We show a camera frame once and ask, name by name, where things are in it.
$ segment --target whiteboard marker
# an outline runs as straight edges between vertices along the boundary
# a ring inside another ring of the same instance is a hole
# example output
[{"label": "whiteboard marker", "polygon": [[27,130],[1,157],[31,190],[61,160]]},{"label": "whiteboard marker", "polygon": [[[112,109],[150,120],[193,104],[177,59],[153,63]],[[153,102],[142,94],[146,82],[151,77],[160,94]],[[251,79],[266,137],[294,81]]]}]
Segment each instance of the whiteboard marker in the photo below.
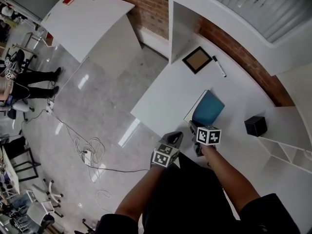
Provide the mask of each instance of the whiteboard marker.
[{"label": "whiteboard marker", "polygon": [[225,73],[224,70],[222,69],[220,63],[218,62],[218,60],[216,59],[215,56],[213,56],[213,59],[214,59],[216,65],[217,65],[217,66],[219,67],[219,69],[221,70],[221,74],[222,74],[224,77],[226,77],[226,73]]}]

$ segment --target black cube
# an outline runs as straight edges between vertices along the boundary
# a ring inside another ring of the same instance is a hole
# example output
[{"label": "black cube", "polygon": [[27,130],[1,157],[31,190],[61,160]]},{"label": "black cube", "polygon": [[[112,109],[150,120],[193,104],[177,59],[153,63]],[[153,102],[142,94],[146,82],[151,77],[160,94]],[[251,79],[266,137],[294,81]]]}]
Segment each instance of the black cube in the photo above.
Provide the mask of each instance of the black cube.
[{"label": "black cube", "polygon": [[253,116],[245,121],[245,127],[247,134],[259,137],[264,134],[268,128],[265,122],[265,118],[261,116]]}]

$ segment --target brick wall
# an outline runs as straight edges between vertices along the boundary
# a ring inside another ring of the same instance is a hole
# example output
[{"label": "brick wall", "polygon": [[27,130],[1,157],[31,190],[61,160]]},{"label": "brick wall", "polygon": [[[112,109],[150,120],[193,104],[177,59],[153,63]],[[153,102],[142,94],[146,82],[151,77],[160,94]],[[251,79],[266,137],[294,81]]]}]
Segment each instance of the brick wall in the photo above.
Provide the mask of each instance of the brick wall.
[{"label": "brick wall", "polygon": [[132,24],[141,25],[154,33],[169,38],[167,0],[124,0],[135,5],[129,13]]},{"label": "brick wall", "polygon": [[[129,19],[134,26],[143,26],[168,39],[169,15],[167,0],[125,0],[135,5],[129,12]],[[201,19],[198,31],[213,42],[239,65],[268,94],[276,106],[294,106],[292,99],[276,76],[271,77],[259,62],[236,40],[207,19]]]}]

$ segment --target black shirt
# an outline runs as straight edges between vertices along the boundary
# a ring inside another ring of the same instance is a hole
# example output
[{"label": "black shirt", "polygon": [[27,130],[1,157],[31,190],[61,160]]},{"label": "black shirt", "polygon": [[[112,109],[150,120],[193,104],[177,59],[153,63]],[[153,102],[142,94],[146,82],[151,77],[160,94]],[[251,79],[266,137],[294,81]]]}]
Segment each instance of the black shirt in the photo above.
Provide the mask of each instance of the black shirt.
[{"label": "black shirt", "polygon": [[[143,213],[145,234],[162,233],[300,233],[276,196],[248,203],[236,220],[223,189],[210,169],[183,154],[180,168],[171,165],[162,175]],[[104,215],[96,234],[137,234],[137,223],[123,215]]]}]

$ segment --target grey tile floor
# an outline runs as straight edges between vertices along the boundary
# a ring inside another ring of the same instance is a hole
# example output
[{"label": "grey tile floor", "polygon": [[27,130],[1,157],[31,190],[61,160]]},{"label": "grey tile floor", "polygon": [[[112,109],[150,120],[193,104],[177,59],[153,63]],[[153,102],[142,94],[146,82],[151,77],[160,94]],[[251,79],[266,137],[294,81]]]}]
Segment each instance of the grey tile floor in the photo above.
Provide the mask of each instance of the grey tile floor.
[{"label": "grey tile floor", "polygon": [[[57,82],[60,92],[55,98],[54,115],[84,139],[97,137],[101,140],[105,154],[99,166],[124,171],[149,169],[152,150],[160,137],[140,123],[130,111],[167,65],[167,60],[143,47],[120,77],[113,80],[89,60],[78,69],[79,63],[61,46],[56,50],[40,45],[38,48],[40,55],[33,68],[43,72],[62,68]],[[36,85],[47,87],[48,82]],[[43,99],[34,99],[31,103],[36,111],[29,113],[29,118],[37,116],[47,104]],[[135,131],[125,142],[125,133],[131,133],[132,128]],[[75,151],[72,139],[78,136],[72,130],[69,130],[69,136],[65,125],[54,116],[43,112],[39,118],[24,124],[23,131],[35,160],[42,164],[39,167],[40,178],[53,179],[56,190],[64,194],[60,211],[65,217],[54,217],[70,233],[73,230],[86,231],[81,223],[83,218],[95,225],[103,214],[114,212],[146,173],[105,171],[100,180],[95,179],[93,183],[90,177],[95,176],[96,170],[88,169]],[[85,141],[80,139],[79,147],[84,144]],[[24,187],[34,181],[28,181]],[[100,188],[110,193],[110,198],[102,193],[97,197],[99,182]]]}]

